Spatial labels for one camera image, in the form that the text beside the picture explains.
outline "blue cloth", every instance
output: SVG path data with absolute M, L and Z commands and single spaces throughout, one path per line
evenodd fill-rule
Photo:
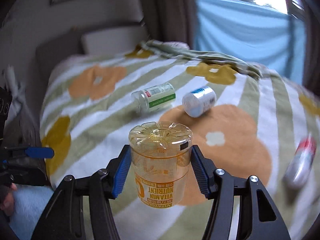
M 216 51 L 246 62 L 258 62 L 302 83 L 306 35 L 301 20 L 247 2 L 196 1 L 199 23 L 196 50 Z
M 50 200 L 50 187 L 17 185 L 13 192 L 14 213 L 10 217 L 10 227 L 20 240 L 30 240 L 38 220 Z

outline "wall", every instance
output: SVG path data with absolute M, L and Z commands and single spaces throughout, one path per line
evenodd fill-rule
M 74 26 L 141 19 L 139 0 L 70 0 L 53 6 L 50 0 L 17 0 L 0 29 L 0 71 L 13 65 L 18 79 L 26 82 L 36 69 L 35 50 L 42 42 Z M 30 106 L 37 119 L 45 88 L 39 86 L 27 92 L 27 97 L 39 98 Z

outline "blue curtain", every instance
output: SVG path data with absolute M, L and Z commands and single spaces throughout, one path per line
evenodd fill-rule
M 196 0 L 195 49 L 258 62 L 302 83 L 305 26 L 272 8 L 234 0 Z

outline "bedspread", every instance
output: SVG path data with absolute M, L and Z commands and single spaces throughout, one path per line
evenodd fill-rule
M 131 93 L 169 82 L 176 100 L 168 108 L 138 116 Z M 182 97 L 201 86 L 217 95 L 215 106 L 199 118 L 186 115 Z M 320 210 L 320 157 L 299 192 L 282 183 L 300 140 L 311 133 L 319 144 L 320 108 L 314 96 L 257 63 L 216 52 L 141 42 L 128 54 L 72 57 L 49 80 L 40 120 L 43 146 L 55 156 L 46 161 L 53 187 L 65 175 L 90 176 L 119 155 L 131 128 L 170 121 L 191 128 L 204 156 L 230 174 L 257 175 L 275 201 L 292 239 L 301 239 Z M 239 198 L 234 200 L 229 239 L 235 239 Z M 212 201 L 201 195 L 192 169 L 183 200 L 154 209 L 137 197 L 132 168 L 123 192 L 110 201 L 122 239 L 201 239 Z

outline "blue handle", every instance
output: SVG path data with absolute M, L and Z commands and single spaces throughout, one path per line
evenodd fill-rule
M 54 156 L 54 151 L 51 148 L 42 148 L 42 147 L 28 147 L 25 150 L 26 155 L 31 158 L 46 158 L 51 159 Z

